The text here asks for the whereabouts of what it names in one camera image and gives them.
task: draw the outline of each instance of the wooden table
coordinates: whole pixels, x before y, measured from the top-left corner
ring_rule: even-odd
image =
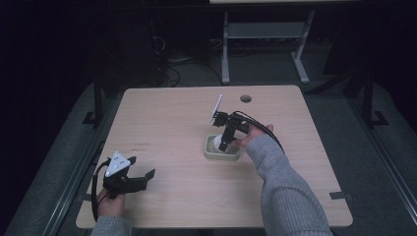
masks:
[[[297,87],[135,88],[124,94],[99,161],[118,150],[138,158],[129,177],[156,169],[146,191],[126,197],[124,216],[134,227],[263,227],[263,181],[247,153],[241,149],[240,159],[232,162],[204,156],[206,136],[224,131],[209,122],[219,94],[219,111],[240,110],[274,125],[291,165],[313,189],[330,226],[352,223],[345,199],[329,195],[340,187]],[[242,102],[243,94],[252,101]],[[77,225],[94,227],[90,202],[83,203]]]

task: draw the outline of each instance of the table leg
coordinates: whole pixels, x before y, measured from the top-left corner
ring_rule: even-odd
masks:
[[[306,44],[307,37],[310,32],[310,27],[314,18],[314,14],[315,14],[314,10],[310,11],[307,21],[304,24],[303,31],[301,33],[300,45],[298,46],[296,51],[291,52],[292,60],[294,61],[301,83],[303,84],[308,84],[310,80],[307,77],[306,71],[304,70],[303,63],[301,62],[301,54],[303,53],[304,46]]]

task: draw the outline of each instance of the left hand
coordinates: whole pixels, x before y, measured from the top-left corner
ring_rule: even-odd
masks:
[[[125,197],[125,195],[118,195],[115,199],[110,199],[108,191],[102,189],[97,196],[98,216],[122,216],[125,211]]]

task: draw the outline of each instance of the metal stand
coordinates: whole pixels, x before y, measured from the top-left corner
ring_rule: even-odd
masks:
[[[94,113],[89,112],[84,118],[83,124],[93,124],[94,128],[98,126],[102,117],[102,102],[101,102],[101,83],[98,75],[94,78]]]
[[[371,128],[374,126],[388,125],[388,121],[381,111],[375,111],[375,115],[378,117],[377,120],[372,119],[373,84],[374,83],[372,81],[372,77],[368,72],[364,85],[364,102],[362,107],[362,115],[366,124],[368,124],[368,126]]]
[[[307,21],[301,23],[229,23],[228,13],[224,13],[223,24],[223,53],[221,56],[221,82],[230,84],[229,62],[227,59],[228,38],[300,38],[300,44],[296,51],[291,52],[292,60],[297,69],[301,83],[310,82],[301,55],[310,32],[310,27],[315,11],[310,11]]]

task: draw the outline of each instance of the white object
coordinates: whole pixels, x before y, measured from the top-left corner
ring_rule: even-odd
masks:
[[[230,146],[227,146],[225,151],[222,151],[222,150],[218,149],[220,147],[220,144],[221,144],[221,135],[218,135],[214,138],[214,141],[213,141],[213,147],[214,147],[215,152],[222,153],[222,152],[229,152],[230,151]]]
[[[220,94],[218,96],[218,101],[215,104],[214,110],[211,112],[211,116],[209,117],[210,122],[212,122],[212,119],[214,119],[215,112],[217,112],[218,106],[220,105],[220,101],[221,101],[222,98],[223,98],[223,94]]]
[[[226,152],[221,150],[217,150],[214,147],[214,139],[215,137],[220,137],[216,135],[210,135],[206,138],[206,145],[205,145],[205,157],[207,159],[216,159],[216,160],[229,160],[229,161],[236,161],[239,159],[240,149],[239,147],[228,147]]]
[[[110,177],[130,165],[130,160],[123,156],[119,151],[114,151],[113,157],[111,158],[110,164],[105,172],[105,176]]]

